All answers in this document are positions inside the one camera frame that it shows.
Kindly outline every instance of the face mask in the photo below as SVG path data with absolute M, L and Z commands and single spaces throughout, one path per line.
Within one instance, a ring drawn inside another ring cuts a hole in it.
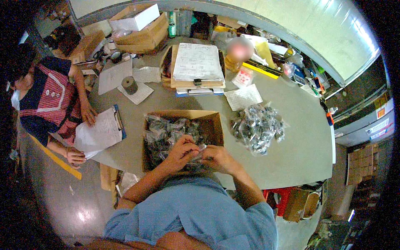
M 14 90 L 14 93 L 11 97 L 11 104 L 16 110 L 20 110 L 20 91 Z

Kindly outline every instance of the hand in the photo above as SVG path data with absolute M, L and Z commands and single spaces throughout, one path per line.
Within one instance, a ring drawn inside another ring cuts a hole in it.
M 64 157 L 68 160 L 69 163 L 71 163 L 73 169 L 79 169 L 79 166 L 76 166 L 75 164 L 83 164 L 86 162 L 85 155 L 83 152 L 77 150 L 74 147 L 68 147 L 64 149 Z
M 214 145 L 207 145 L 203 151 L 202 163 L 220 173 L 230 175 L 243 168 L 224 147 Z
M 96 123 L 94 117 L 97 116 L 97 113 L 90 105 L 88 99 L 80 102 L 80 113 L 82 115 L 82 120 L 86 122 L 89 127 Z
M 193 157 L 199 154 L 199 147 L 194 144 L 193 137 L 184 134 L 176 142 L 168 157 L 163 161 L 163 165 L 167 166 L 168 171 L 173 174 L 183 169 Z

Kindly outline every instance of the plastic stool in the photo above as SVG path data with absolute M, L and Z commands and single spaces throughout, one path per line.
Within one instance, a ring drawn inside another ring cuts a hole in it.
M 278 208 L 278 216 L 283 216 L 283 214 L 285 213 L 286 206 L 287 206 L 288 200 L 289 200 L 289 195 L 293 188 L 295 188 L 295 187 L 273 188 L 273 189 L 264 189 L 263 190 L 265 200 L 267 200 L 269 192 L 280 194 L 280 197 L 281 197 L 280 202 L 279 202 L 279 204 L 276 205 Z

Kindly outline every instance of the gray table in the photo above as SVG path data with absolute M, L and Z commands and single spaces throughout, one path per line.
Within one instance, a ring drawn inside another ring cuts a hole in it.
M 191 38 L 173 39 L 179 42 L 203 43 Z M 135 67 L 158 67 L 164 51 L 155 56 L 145 56 L 134 61 Z M 225 91 L 236 87 L 229 81 L 233 74 L 226 76 Z M 261 189 L 281 188 L 311 183 L 330 178 L 332 175 L 332 137 L 330 127 L 319 100 L 297 85 L 279 77 L 277 80 L 255 72 L 256 84 L 264 103 L 271 106 L 290 127 L 286 129 L 285 140 L 273 140 L 267 156 L 254 157 L 244 146 L 235 141 L 229 130 L 229 118 L 234 112 L 225 96 L 197 96 L 177 98 L 174 92 L 166 90 L 161 83 L 149 83 L 154 92 L 139 105 L 135 105 L 119 90 L 111 90 L 98 96 L 98 84 L 90 95 L 92 106 L 99 112 L 118 104 L 127 138 L 93 157 L 105 165 L 144 176 L 142 171 L 142 133 L 144 114 L 155 110 L 193 109 L 220 112 L 225 147 L 238 160 Z M 217 173 L 222 185 L 234 189 L 232 177 Z

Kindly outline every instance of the red checkered apron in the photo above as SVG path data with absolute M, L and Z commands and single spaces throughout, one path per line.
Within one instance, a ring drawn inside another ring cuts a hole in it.
M 75 128 L 82 122 L 78 93 L 68 77 L 39 64 L 47 75 L 37 109 L 20 110 L 20 116 L 40 116 L 58 126 L 58 134 L 71 146 L 75 140 Z

